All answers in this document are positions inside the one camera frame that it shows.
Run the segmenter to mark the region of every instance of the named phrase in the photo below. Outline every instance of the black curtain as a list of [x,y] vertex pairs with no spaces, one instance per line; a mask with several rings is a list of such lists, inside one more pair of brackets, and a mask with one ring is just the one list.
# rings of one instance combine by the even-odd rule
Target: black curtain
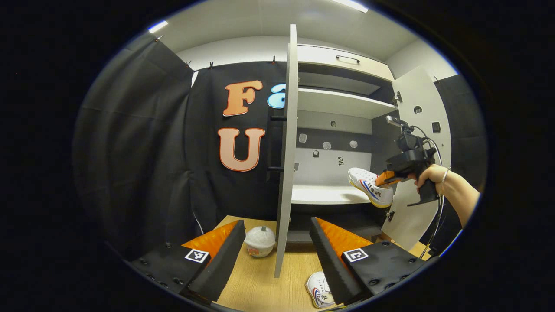
[[[269,174],[269,165],[281,163],[283,122],[271,122],[270,115],[283,115],[283,109],[268,105],[275,94],[271,88],[285,83],[286,62],[246,62],[204,68],[198,71],[187,103],[185,120],[186,159],[191,165],[191,196],[196,216],[204,231],[212,230],[226,215],[243,218],[276,220],[278,215],[279,174]],[[254,90],[248,112],[223,116],[228,105],[227,85],[258,80],[261,89]],[[235,128],[235,157],[248,156],[249,138],[245,130],[265,131],[260,142],[259,161],[250,171],[226,168],[220,160],[221,128]]]
[[[451,169],[460,174],[480,192],[486,181],[487,137],[485,124],[476,97],[461,75],[435,82],[443,100],[451,132]],[[420,242],[427,244],[435,230],[435,222]],[[432,253],[441,253],[461,230],[458,215],[445,200],[440,228],[430,244]]]
[[183,144],[192,75],[146,33],[106,65],[79,110],[72,150],[77,191],[126,260],[200,234]]

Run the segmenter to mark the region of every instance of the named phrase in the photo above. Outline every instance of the shoe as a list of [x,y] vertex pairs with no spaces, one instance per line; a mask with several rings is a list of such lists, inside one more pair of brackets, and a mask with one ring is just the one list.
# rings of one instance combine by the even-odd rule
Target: shoe
[[361,168],[349,169],[349,182],[351,185],[363,191],[374,206],[387,208],[393,202],[393,189],[387,184],[377,187],[377,177],[377,174]]
[[312,297],[312,302],[315,307],[325,308],[335,303],[324,272],[320,271],[311,275],[305,285],[306,291],[308,291]]

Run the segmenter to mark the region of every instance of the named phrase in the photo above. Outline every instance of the white shelf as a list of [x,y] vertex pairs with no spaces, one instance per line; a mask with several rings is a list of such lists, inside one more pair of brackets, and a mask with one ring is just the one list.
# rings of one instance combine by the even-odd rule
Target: white shelf
[[397,107],[347,93],[299,88],[299,110],[373,119]]
[[358,204],[369,203],[366,194],[352,186],[329,187],[325,185],[293,184],[291,204]]

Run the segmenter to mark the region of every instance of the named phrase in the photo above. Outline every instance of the cabinet door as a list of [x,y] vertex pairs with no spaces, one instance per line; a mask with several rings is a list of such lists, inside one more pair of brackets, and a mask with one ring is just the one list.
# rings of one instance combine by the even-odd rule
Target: cabinet door
[[[443,166],[451,164],[451,135],[447,114],[440,94],[430,76],[422,67],[417,67],[393,81],[395,94],[401,93],[402,102],[397,101],[399,116],[409,125],[416,125],[438,145],[443,161]],[[420,107],[422,112],[415,113],[415,108]],[[432,122],[439,122],[441,131],[432,131]],[[414,134],[424,136],[418,129]],[[391,212],[395,212],[391,221],[386,220],[382,232],[394,239],[406,250],[410,250],[422,237],[432,223],[437,212],[437,201],[417,206],[407,207],[408,204],[417,203],[420,196],[416,192],[413,181],[398,183]]]
[[295,147],[297,138],[297,99],[299,92],[299,63],[297,58],[297,27],[290,26],[290,41],[287,49],[287,74],[285,88],[285,116],[287,121],[283,127],[281,144],[281,166],[279,202],[277,208],[277,255],[274,277],[281,273],[281,265],[287,243],[289,216],[291,214],[291,196],[293,190],[293,172],[295,171]]

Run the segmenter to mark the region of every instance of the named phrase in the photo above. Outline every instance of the wooden table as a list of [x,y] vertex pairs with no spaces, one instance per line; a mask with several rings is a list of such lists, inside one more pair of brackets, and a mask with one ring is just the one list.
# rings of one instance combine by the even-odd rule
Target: wooden table
[[[217,228],[239,219],[244,220],[247,231],[254,227],[266,226],[275,233],[275,221],[238,218],[231,215],[225,217]],[[423,250],[423,245],[420,245],[410,252],[420,256]],[[247,312],[323,310],[314,307],[312,298],[305,288],[308,277],[312,273],[322,271],[316,253],[313,251],[286,252],[281,276],[277,279],[274,278],[275,262],[275,248],[264,258],[253,258],[243,243],[233,272],[216,303]]]

